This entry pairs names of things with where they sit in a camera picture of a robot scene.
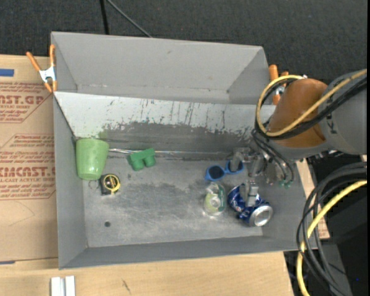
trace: black power cord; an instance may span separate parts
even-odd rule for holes
[[[101,15],[103,17],[103,23],[104,23],[104,32],[106,35],[110,34],[110,29],[109,29],[109,23],[107,20],[107,14],[105,13],[105,6],[104,6],[104,0],[99,0],[100,2],[100,9],[101,9]]]
[[[148,37],[152,37],[145,29],[143,29],[140,25],[138,25],[134,20],[132,20],[128,15],[126,15],[118,6],[115,5],[111,0],[106,0],[117,12],[119,12],[127,21],[129,21],[131,24],[133,24],[138,30],[140,30],[143,34],[145,34]],[[104,0],[99,0],[100,2],[100,8],[101,8],[101,14],[103,18],[104,23],[104,32],[106,35],[110,34],[109,30],[109,23],[107,20],[107,14],[105,12],[105,5]]]
[[[351,182],[357,181],[360,179],[360,176],[367,174],[367,162],[359,162],[359,163],[351,163],[349,165],[343,166],[335,170],[325,179],[323,179],[311,192],[310,196],[307,198],[304,209],[303,209],[303,217],[297,229],[296,240],[299,246],[299,252],[302,254],[303,259],[313,273],[314,277],[321,283],[322,286],[324,283],[328,283],[328,286],[332,287],[334,290],[329,290],[330,293],[333,295],[345,295],[338,284],[334,281],[332,277],[332,273],[330,271],[330,264],[327,262],[326,257],[324,256],[321,241],[318,235],[318,230],[315,229],[314,239],[318,246],[318,253],[321,259],[321,264],[314,255],[312,250],[310,240],[307,236],[307,229],[308,229],[308,215],[311,215],[312,218],[317,215],[318,213],[318,206],[322,205],[324,200],[330,196],[337,188],[343,187],[346,184],[350,184]],[[302,252],[300,249],[300,235],[303,235],[303,240],[306,243],[306,251]]]

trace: tape measure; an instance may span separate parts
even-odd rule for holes
[[[116,175],[109,174],[109,175],[103,175],[100,178],[101,181],[101,186],[102,186],[102,194],[103,195],[110,195],[116,193],[120,186],[121,186],[121,181]]]

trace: cardboard box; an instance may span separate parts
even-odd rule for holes
[[[0,68],[14,69],[0,77],[0,261],[56,257],[52,95],[26,56]]]
[[[247,147],[255,104],[268,83],[262,47],[72,33],[52,34],[57,49],[54,99],[59,267],[200,258],[296,249],[305,202],[260,180],[274,208],[263,228],[227,209],[203,214],[205,169]],[[267,106],[264,117],[273,112]],[[75,141],[111,149],[104,173],[121,188],[103,196],[77,176]],[[157,163],[133,171],[126,153],[154,148]],[[225,176],[227,190],[247,177]]]

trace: crushed soda can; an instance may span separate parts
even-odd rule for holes
[[[241,186],[234,187],[228,194],[228,204],[236,212],[238,217],[249,226],[264,226],[273,215],[271,205],[257,194],[255,204],[247,207],[246,201],[240,192]]]

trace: black wire bundle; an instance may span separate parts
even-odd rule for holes
[[[311,219],[313,219],[318,214],[318,206],[322,205],[324,203],[324,200],[332,195],[335,190],[341,187],[347,187],[351,183],[361,179],[361,177],[364,175],[367,175],[367,162],[358,162],[345,165],[324,178],[313,189],[310,196],[307,198],[303,209],[303,217],[297,228],[296,241],[299,252],[302,254],[308,269],[313,273],[313,275],[321,283],[321,285],[325,287],[325,282],[331,288],[333,288],[332,290],[328,290],[332,295],[345,294],[333,278],[333,275],[331,273],[331,265],[326,260],[322,249],[318,227],[314,229],[313,235],[318,247],[318,255],[320,257],[320,261],[318,261],[316,258],[316,255],[310,244],[310,239],[307,237],[308,217],[310,216]],[[305,252],[302,252],[300,248],[302,241],[304,241],[306,244]]]
[[[278,88],[281,83],[284,83],[285,81],[282,81],[280,83],[277,83],[274,85],[272,88],[269,89],[269,91],[266,93],[265,97],[262,100],[262,104],[265,102],[265,100],[268,98],[268,96],[276,89]],[[262,132],[258,122],[255,122],[255,129],[257,130],[258,133],[260,133],[264,138],[266,139],[271,139],[271,140],[280,140],[280,139],[288,139],[294,136],[297,136],[304,131],[310,129],[317,123],[319,123],[322,119],[327,117],[329,114],[331,114],[334,110],[339,108],[343,103],[351,99],[353,96],[357,95],[359,92],[367,88],[367,75],[360,77],[360,80],[356,82],[350,89],[345,91],[341,96],[339,96],[333,103],[331,103],[328,107],[326,107],[324,110],[320,111],[317,116],[315,116],[312,120],[310,121],[304,121],[303,123],[299,124],[296,126],[294,129],[281,134],[279,136],[268,136],[264,132]]]

